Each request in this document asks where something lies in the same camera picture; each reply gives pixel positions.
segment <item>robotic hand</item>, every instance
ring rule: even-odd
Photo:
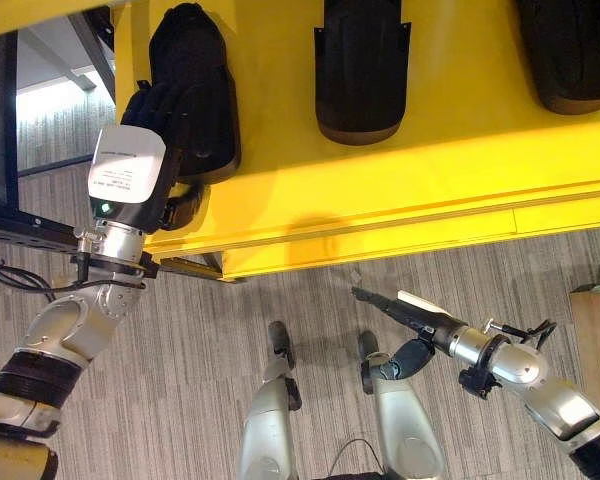
[[[407,292],[399,292],[396,300],[355,287],[352,293],[358,300],[372,304],[418,333],[418,338],[402,347],[387,365],[373,367],[378,371],[372,375],[400,376],[401,370],[411,374],[431,359],[435,347],[469,364],[469,368],[460,373],[459,381],[470,393],[486,399],[490,390],[499,386],[518,395],[531,417],[582,473],[600,480],[600,409],[574,385],[553,376],[544,356],[525,344],[537,336],[540,346],[554,324],[545,322],[535,330],[523,332],[490,320],[483,331],[479,331]],[[492,337],[487,335],[490,329],[523,340],[511,343],[502,334]]]
[[[29,290],[67,295],[36,315],[0,371],[1,479],[55,477],[55,453],[27,439],[56,432],[80,374],[136,304],[142,279],[155,277],[155,264],[142,248],[160,224],[177,173],[164,154],[162,139],[151,130],[117,126],[101,132],[89,173],[95,226],[76,229],[78,279],[67,287]],[[1,268],[0,275],[6,276]]]
[[[0,371],[0,479],[55,477],[56,454],[30,439],[56,432],[80,374],[137,303],[143,278],[155,278],[157,265],[142,251],[146,235],[189,223],[203,185],[239,164],[224,41],[202,8],[168,10],[149,56],[154,85],[140,82],[122,125],[98,139],[88,179],[95,221],[76,229],[77,280],[50,288],[31,272],[0,265],[3,284],[51,301]],[[189,190],[170,198],[176,181]],[[56,300],[61,292],[67,295]]]

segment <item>ceiling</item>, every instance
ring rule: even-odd
[[[28,27],[31,33],[44,42],[72,69],[80,69],[91,65],[91,61],[82,48],[71,23],[66,17],[39,23]],[[105,55],[113,59],[113,53],[103,45]],[[18,36],[18,89],[39,83],[62,78],[63,74],[35,49]]]

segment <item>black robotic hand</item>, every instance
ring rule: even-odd
[[[195,185],[229,178],[240,163],[237,105],[225,44],[200,5],[165,14],[151,38],[153,86],[140,82],[122,117],[159,134],[178,181]]]

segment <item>wall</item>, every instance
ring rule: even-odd
[[[69,81],[18,94],[18,168],[45,165],[93,152],[98,132],[115,122],[115,105],[95,72],[97,87],[83,92]]]

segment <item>silver cylinder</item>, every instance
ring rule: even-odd
[[[449,346],[449,355],[473,366],[491,337],[471,327],[461,327]]]

